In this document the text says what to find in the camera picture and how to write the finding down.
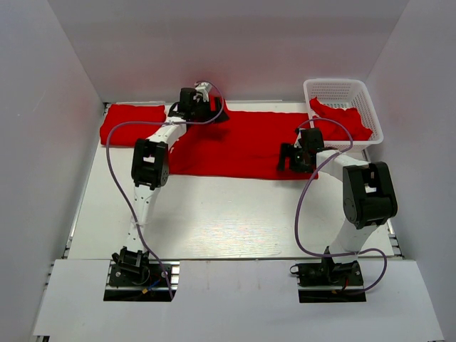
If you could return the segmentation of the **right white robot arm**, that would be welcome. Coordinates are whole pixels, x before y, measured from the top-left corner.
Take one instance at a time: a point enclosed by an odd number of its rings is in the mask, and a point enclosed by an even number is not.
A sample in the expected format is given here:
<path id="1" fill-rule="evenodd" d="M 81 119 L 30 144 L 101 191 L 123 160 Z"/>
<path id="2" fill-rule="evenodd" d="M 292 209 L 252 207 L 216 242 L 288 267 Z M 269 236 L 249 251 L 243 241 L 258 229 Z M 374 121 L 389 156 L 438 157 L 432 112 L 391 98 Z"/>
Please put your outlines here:
<path id="1" fill-rule="evenodd" d="M 294 237 L 304 253 L 328 258 L 321 267 L 322 277 L 330 284 L 346 278 L 345 264 L 368 253 L 363 246 L 377 228 L 398 212 L 390 170 L 385 162 L 366 162 L 346 154 L 347 150 L 326 147 L 318 128 L 300 130 L 294 144 L 283 142 L 279 150 L 278 171 L 289 168 L 293 172 L 311 176 L 300 195 L 294 218 Z M 319 172 L 342 181 L 342 205 L 345 220 L 338 235 L 322 254 L 307 250 L 299 239 L 299 215 L 304 197 Z"/>

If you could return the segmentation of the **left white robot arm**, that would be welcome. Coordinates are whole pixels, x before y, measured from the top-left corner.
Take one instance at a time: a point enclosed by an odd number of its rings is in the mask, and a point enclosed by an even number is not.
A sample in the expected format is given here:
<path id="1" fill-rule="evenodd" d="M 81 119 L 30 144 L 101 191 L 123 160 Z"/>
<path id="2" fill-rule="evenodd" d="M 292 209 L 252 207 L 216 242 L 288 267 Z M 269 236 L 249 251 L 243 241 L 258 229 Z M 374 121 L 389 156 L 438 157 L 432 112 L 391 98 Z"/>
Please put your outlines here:
<path id="1" fill-rule="evenodd" d="M 150 256 L 160 259 L 145 242 L 144 230 L 145 221 L 169 177 L 171 147 L 193 125 L 221 123 L 229 119 L 224 112 L 222 96 L 216 99 L 215 108 L 211 108 L 211 92 L 218 90 L 213 83 L 207 81 L 199 81 L 192 88 L 182 88 L 179 100 L 171 105 L 165 121 L 155 123 L 158 130 L 147 138 L 137 139 L 130 172 L 133 199 L 128 199 L 120 183 L 114 178 L 131 212 L 131 224 L 120 255 L 113 259 L 117 264 L 128 264 L 126 276 L 134 284 L 144 284 L 150 278 L 151 268 L 146 263 Z"/>

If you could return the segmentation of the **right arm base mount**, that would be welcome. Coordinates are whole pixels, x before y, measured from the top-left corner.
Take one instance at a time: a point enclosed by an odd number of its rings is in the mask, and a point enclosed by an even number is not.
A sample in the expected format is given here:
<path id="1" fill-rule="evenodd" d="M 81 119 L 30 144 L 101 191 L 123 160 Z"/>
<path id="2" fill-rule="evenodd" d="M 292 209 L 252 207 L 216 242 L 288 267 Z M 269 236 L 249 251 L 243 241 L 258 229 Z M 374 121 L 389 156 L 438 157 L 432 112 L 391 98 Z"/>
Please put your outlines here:
<path id="1" fill-rule="evenodd" d="M 366 302 L 357 261 L 335 264 L 331 258 L 322 258 L 319 263 L 295 264 L 289 271 L 297 278 L 300 304 Z"/>

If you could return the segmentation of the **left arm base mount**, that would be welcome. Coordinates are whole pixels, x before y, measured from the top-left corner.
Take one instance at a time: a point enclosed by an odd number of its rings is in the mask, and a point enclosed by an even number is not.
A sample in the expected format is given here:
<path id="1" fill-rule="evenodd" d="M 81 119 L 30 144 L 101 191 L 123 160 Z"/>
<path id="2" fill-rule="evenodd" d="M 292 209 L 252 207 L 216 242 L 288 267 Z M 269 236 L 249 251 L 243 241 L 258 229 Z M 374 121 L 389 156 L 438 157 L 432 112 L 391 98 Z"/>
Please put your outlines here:
<path id="1" fill-rule="evenodd" d="M 107 302 L 171 302 L 169 287 L 175 295 L 179 282 L 180 263 L 164 263 L 163 271 L 157 262 L 150 261 L 142 274 L 122 270 L 113 262 L 108 269 L 103 300 Z"/>

